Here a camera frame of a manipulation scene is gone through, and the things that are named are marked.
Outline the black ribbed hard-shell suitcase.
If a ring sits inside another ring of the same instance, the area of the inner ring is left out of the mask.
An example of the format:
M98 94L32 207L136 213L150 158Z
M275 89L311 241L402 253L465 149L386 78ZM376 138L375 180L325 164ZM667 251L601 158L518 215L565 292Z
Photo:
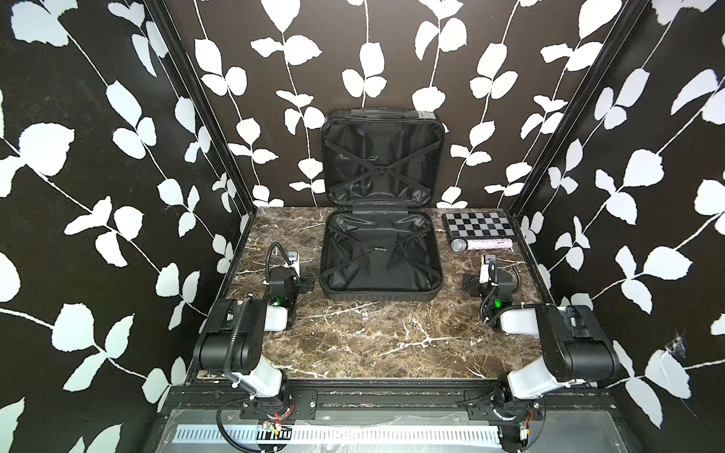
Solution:
M444 285L434 199L445 128L432 112L336 109L321 128L327 217L319 285L333 301L433 300Z

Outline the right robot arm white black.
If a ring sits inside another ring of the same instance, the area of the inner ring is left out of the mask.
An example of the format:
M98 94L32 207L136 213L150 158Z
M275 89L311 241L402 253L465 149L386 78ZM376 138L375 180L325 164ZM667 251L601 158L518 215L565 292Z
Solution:
M540 343L538 358L500 380L493 396L496 402L536 400L564 387L607 381L619 373L613 344L589 307L515 304L518 282L495 268L485 282L464 275L463 288L481 298L483 324L505 334L534 337Z

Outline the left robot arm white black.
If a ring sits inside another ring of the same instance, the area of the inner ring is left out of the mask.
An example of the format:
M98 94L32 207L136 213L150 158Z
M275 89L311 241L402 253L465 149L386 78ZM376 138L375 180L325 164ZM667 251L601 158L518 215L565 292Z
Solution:
M264 356L264 334L292 328L298 298L313 290L315 277L289 267L274 267L261 298L221 298L214 302L194 346L196 370L224 379L257 398L280 398L283 371Z

